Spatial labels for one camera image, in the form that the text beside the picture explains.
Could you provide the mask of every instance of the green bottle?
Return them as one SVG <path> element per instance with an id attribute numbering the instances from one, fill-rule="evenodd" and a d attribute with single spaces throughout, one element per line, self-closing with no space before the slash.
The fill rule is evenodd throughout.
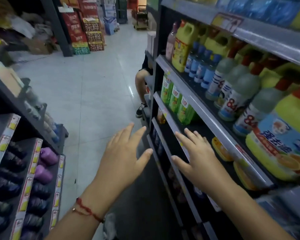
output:
<path id="1" fill-rule="evenodd" d="M 183 125 L 190 124 L 195 115 L 195 110 L 192 106 L 182 97 L 181 104 L 178 110 L 178 119 Z"/>
<path id="2" fill-rule="evenodd" d="M 175 114 L 178 112 L 178 108 L 181 103 L 181 99 L 182 99 L 182 94 L 178 91 L 176 86 L 173 85 L 169 107 L 172 110 L 172 112 Z"/>
<path id="3" fill-rule="evenodd" d="M 163 76 L 163 82 L 161 88 L 161 100 L 165 104 L 169 104 L 170 102 L 172 88 L 173 88 L 173 82 L 168 78 L 167 74 L 165 73 Z"/>

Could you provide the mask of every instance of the red string bracelet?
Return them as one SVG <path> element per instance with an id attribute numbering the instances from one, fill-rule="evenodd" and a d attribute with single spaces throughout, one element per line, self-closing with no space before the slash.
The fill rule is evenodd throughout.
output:
<path id="1" fill-rule="evenodd" d="M 82 204 L 82 199 L 81 198 L 77 197 L 75 202 L 77 203 L 77 205 L 79 205 L 80 208 L 84 209 L 88 214 L 84 214 L 84 213 L 78 211 L 76 208 L 72 209 L 73 212 L 77 212 L 80 215 L 93 216 L 98 222 L 101 222 L 101 223 L 105 222 L 103 219 L 99 218 L 95 213 L 93 213 L 90 208 L 84 206 Z"/>

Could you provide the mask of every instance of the aisle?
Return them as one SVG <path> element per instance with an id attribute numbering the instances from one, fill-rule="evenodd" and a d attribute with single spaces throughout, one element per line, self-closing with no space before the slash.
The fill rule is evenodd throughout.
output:
<path id="1" fill-rule="evenodd" d="M 64 148 L 66 165 L 60 217 L 92 181 L 111 136 L 131 121 L 135 123 L 133 131 L 141 128 L 140 119 L 135 117 L 140 99 L 134 77 L 144 60 L 147 32 L 135 31 L 131 24 L 121 25 L 119 32 L 106 37 L 106 42 L 105 51 L 73 57 L 63 57 L 59 52 L 15 67 L 20 77 L 31 79 L 30 85 L 48 104 L 47 111 L 69 132 Z M 138 150 L 144 151 L 142 142 Z M 151 162 L 147 168 L 148 173 L 144 173 L 113 208 L 118 219 L 122 219 L 118 226 L 120 232 L 124 232 L 122 239 L 135 239 L 137 235 L 136 239 L 160 239 L 158 235 L 169 239 L 169 228 L 173 232 L 174 220 L 171 227 L 164 222 L 165 218 L 169 222 L 173 213 L 156 165 Z M 158 190 L 161 198 L 153 195 Z M 164 216 L 156 215 L 156 210 Z M 139 221 L 147 216 L 148 220 L 141 223 L 143 227 Z M 156 233 L 159 222 L 161 226 Z M 152 234 L 148 232 L 151 223 Z M 94 239 L 102 239 L 101 227 Z"/>

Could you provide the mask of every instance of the black sneaker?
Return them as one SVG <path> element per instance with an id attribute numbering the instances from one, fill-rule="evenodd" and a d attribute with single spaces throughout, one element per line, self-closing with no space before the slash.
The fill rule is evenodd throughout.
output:
<path id="1" fill-rule="evenodd" d="M 143 103 L 140 104 L 138 110 L 136 111 L 136 117 L 137 118 L 141 118 L 142 117 L 142 111 L 143 111 L 143 109 L 145 107 L 148 107 L 148 105 L 147 104 L 143 104 Z"/>

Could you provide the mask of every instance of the right hand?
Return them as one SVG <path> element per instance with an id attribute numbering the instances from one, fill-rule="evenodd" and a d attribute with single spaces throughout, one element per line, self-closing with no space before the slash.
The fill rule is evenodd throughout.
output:
<path id="1" fill-rule="evenodd" d="M 211 197 L 223 190 L 229 190 L 236 183 L 229 176 L 223 165 L 205 137 L 197 131 L 192 133 L 187 128 L 184 132 L 188 136 L 176 132 L 175 135 L 185 146 L 190 155 L 190 164 L 184 162 L 178 156 L 172 156 L 172 160 L 179 170 L 190 180 L 194 186 Z"/>

